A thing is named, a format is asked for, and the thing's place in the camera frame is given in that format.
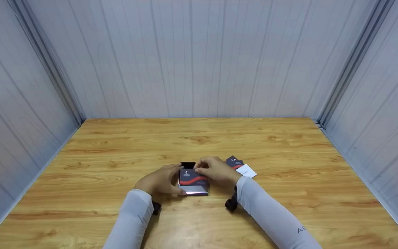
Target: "wooden table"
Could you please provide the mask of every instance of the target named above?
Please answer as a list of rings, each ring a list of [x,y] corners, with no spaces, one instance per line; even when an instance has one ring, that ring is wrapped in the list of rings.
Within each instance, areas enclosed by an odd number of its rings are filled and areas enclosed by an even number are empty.
[[[311,119],[185,118],[85,121],[1,224],[0,249],[102,248],[139,178],[208,155],[243,159],[326,249],[398,248],[396,223]],[[273,248],[242,208],[226,211],[230,193],[165,197],[143,248]]]

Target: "white panel wall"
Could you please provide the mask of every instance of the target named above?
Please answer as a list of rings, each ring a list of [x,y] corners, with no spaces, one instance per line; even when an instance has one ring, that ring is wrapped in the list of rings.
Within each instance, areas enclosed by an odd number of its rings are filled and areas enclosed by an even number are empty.
[[[377,33],[326,132],[398,221],[398,1]]]
[[[77,128],[6,0],[0,0],[0,219]]]
[[[375,4],[29,0],[87,118],[317,118]]]

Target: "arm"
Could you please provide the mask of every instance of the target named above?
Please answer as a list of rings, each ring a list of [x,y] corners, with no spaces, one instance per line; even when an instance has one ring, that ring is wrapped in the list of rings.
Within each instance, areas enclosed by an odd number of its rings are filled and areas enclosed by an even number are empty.
[[[171,184],[173,176],[182,169],[180,164],[164,165],[141,178],[128,192],[116,223],[104,249],[139,249],[145,229],[153,214],[151,196],[155,193],[185,195],[185,191]]]
[[[241,176],[219,157],[203,157],[194,167],[199,174],[237,186],[237,202],[280,249],[321,249],[299,220],[253,179]]]
[[[139,189],[128,192],[104,249],[139,249],[152,213],[151,195]]]
[[[237,202],[280,249],[322,249],[300,221],[253,179],[239,178]]]

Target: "black strap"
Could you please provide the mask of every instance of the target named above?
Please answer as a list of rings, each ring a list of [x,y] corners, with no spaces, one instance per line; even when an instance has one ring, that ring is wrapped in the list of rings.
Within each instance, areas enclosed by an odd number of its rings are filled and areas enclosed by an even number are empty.
[[[237,186],[234,186],[234,194],[231,197],[231,199],[228,199],[225,202],[225,207],[230,211],[230,213],[233,213],[236,208],[237,208]]]
[[[153,214],[152,215],[158,215],[161,211],[161,204],[151,201],[151,203],[153,204]]]

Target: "small box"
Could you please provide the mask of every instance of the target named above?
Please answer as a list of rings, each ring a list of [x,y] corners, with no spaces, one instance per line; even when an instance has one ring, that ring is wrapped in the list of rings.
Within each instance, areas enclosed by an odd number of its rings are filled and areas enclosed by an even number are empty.
[[[183,169],[179,172],[179,188],[187,195],[208,195],[208,178],[193,170],[195,162],[181,162]]]

